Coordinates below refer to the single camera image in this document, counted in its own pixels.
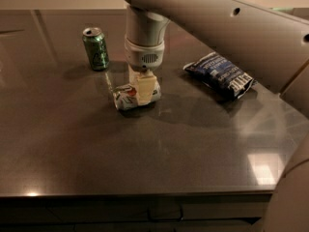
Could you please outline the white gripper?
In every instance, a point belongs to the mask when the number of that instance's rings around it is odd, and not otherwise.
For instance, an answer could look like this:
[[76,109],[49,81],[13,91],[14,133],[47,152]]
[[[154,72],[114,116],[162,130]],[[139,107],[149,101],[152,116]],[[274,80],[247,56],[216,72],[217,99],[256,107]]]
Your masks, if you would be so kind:
[[153,71],[162,64],[164,49],[164,43],[143,46],[125,40],[125,55],[129,64],[128,78],[130,83],[134,83],[139,105],[147,105],[152,101],[157,82]]

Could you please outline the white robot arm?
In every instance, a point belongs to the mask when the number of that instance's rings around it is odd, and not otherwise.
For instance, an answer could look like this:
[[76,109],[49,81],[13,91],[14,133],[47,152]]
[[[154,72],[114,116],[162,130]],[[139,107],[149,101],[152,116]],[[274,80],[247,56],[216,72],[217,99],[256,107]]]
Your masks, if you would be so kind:
[[[241,0],[125,0],[163,15],[309,117],[309,23]],[[262,232],[308,232],[309,137],[281,175]]]

